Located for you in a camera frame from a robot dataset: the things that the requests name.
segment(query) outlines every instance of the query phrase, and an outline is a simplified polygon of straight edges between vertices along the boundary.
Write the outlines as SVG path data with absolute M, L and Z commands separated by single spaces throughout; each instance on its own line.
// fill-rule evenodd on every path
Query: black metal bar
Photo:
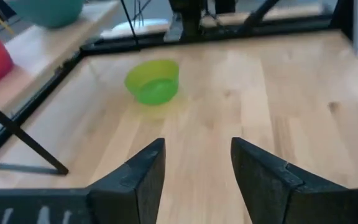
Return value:
M 291 34 L 291 33 L 304 33 L 304 32 L 314 32 L 317 30 L 328 30 L 332 29 L 329 26 L 330 17 L 327 15 L 313 17 L 313 18 L 302 18 L 300 21 L 297 20 L 288 20 L 286 22 L 280 21 L 269 21 L 262 26 L 253 28 L 251 33 L 248 34 L 224 34 L 224 35 L 208 35 L 208 29 L 206 30 L 206 37 L 203 38 L 194 38 L 186 40 L 178 40 L 172 42 L 163 41 L 163 33 L 156 35 L 156 38 L 144 38 L 139 39 L 139 48 L 135 46 L 132 41 L 107 41 L 104 44 L 95 44 L 89 45 L 82 48 L 82 51 L 85 55 L 99 55 L 99 54 L 116 54 L 123 52 L 130 52 L 138 49 L 147 49 L 151 47 L 167 47 L 173 45 L 183 45 L 183 44 L 198 44 L 204 42 L 214 42 L 221 40 L 229 39 L 243 39 L 251 37 L 263 37 L 271 35 L 280 35 L 280 34 Z
M 353 40 L 354 0 L 338 0 L 331 26 L 340 29 L 349 40 Z
M 27 118 L 45 101 L 45 99 L 56 89 L 57 86 L 70 74 L 73 68 L 82 60 L 83 54 L 75 55 L 71 60 L 66 61 L 60 71 L 56 74 L 29 100 L 21 110 L 13 117 L 12 121 L 18 126 L 24 124 Z M 0 129 L 0 148 L 12 136 L 12 133 L 5 127 Z
M 51 169 L 46 167 L 23 166 L 23 165 L 16 165 L 16 164 L 0 163 L 0 169 L 9 170 L 9 171 L 18 171 L 18 172 L 30 172 L 36 174 L 66 175 L 64 173 L 59 172 L 59 170 L 57 169 Z
M 131 18 L 129 17 L 129 13 L 128 13 L 127 7 L 126 7 L 126 5 L 124 3 L 124 0 L 121 0 L 121 4 L 122 4 L 122 7 L 124 8 L 125 16 L 127 17 L 127 20 L 129 22 L 129 26 L 131 27 L 131 31 L 132 31 L 132 35 L 133 35 L 133 38 L 135 40 L 135 43 L 136 43 L 136 45 L 139 45 L 139 41 L 137 40 L 137 36 L 136 36 L 135 30 L 134 30 L 134 27 L 132 26 L 132 21 L 131 21 Z
M 134 16 L 134 18 L 132 19 L 133 21 L 137 19 L 138 16 L 140 16 L 143 12 L 143 10 L 150 4 L 152 0 L 148 0 L 142 7 L 141 9 L 139 9 L 139 12 Z
M 136 37 L 137 37 L 138 40 L 139 39 L 146 39 L 146 38 L 164 37 L 164 32 L 157 32 L 157 33 L 152 33 L 152 34 L 138 34 L 138 35 L 136 35 Z M 122 36 L 122 37 L 103 37 L 103 38 L 97 39 L 92 44 L 97 45 L 97 44 L 105 44 L 105 43 L 111 43 L 111 42 L 121 42 L 121 41 L 128 41 L 128 40 L 133 40 L 133 36 L 128 35 L 128 36 Z
M 264 16 L 266 15 L 271 8 L 273 8 L 276 3 L 280 0 L 266 0 L 255 12 L 252 12 L 249 17 L 244 21 L 241 25 L 238 32 L 241 34 L 245 34 L 246 32 L 250 32 L 251 29 L 258 23 L 262 21 Z
M 67 174 L 68 169 L 59 162 L 51 153 L 46 151 L 36 140 L 29 136 L 20 126 L 9 119 L 0 111 L 0 123 L 11 133 L 15 134 L 20 140 L 30 146 L 38 155 L 53 165 L 59 174 Z

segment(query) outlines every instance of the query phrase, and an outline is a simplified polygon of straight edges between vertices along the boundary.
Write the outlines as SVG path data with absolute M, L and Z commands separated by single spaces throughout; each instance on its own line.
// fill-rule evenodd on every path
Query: black equipment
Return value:
M 0 190 L 0 223 L 155 223 L 164 175 L 165 141 L 157 139 L 85 188 Z
M 253 224 L 358 224 L 358 189 L 347 189 L 241 139 L 231 158 Z
M 208 8 L 205 0 L 169 0 L 172 11 L 182 23 L 183 37 L 194 37 L 202 34 L 200 27 L 201 11 Z M 215 0 L 216 14 L 236 11 L 236 0 Z

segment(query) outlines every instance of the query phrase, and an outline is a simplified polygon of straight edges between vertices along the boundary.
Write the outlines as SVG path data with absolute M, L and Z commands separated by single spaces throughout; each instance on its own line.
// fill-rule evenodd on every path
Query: black metal leg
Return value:
M 338 0 L 331 26 L 340 29 L 349 40 L 353 40 L 354 0 Z
M 37 141 L 30 137 L 20 126 L 15 122 L 9 119 L 3 112 L 0 111 L 0 123 L 12 134 L 15 134 L 20 140 L 30 146 L 38 155 L 43 157 L 51 165 L 57 169 L 56 174 L 66 175 L 68 169 L 59 162 L 55 157 L 53 157 L 48 151 L 46 151 Z M 1 165 L 0 168 L 8 168 L 9 166 Z

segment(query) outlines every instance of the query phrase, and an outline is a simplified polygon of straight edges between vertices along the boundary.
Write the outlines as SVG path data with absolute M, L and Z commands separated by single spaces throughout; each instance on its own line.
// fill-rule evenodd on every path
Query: teal bowl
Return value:
M 6 0 L 25 20 L 46 28 L 59 28 L 75 22 L 85 0 Z

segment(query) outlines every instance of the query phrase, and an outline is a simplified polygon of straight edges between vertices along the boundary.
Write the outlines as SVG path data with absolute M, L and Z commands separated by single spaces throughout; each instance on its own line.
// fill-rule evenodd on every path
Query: wooden surface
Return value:
M 124 87 L 126 73 L 153 58 L 180 64 L 180 92 L 162 106 L 140 105 Z M 0 170 L 0 188 L 83 187 L 165 137 L 158 224 L 250 224 L 231 165 L 233 136 L 358 187 L 358 59 L 338 32 L 91 57 L 24 127 L 70 173 Z M 45 164 L 16 138 L 0 162 Z
M 72 25 L 56 30 L 32 26 L 6 43 L 16 66 L 0 80 L 0 110 L 10 112 L 39 90 L 118 7 L 115 1 L 87 4 Z

